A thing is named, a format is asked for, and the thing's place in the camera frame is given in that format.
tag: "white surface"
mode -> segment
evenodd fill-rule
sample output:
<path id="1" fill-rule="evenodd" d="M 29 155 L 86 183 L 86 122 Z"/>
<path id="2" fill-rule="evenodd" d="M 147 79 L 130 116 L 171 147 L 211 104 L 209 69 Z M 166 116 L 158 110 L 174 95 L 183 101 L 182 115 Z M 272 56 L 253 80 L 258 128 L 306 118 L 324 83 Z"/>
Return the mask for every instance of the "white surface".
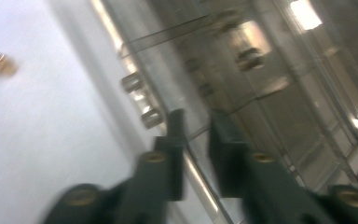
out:
<path id="1" fill-rule="evenodd" d="M 119 87 L 126 74 L 108 46 L 86 0 L 0 1 L 0 52 L 20 66 L 0 78 L 0 224 L 40 223 L 65 188 L 111 187 L 150 148 L 157 131 Z M 187 195 L 173 207 L 210 223 Z"/>

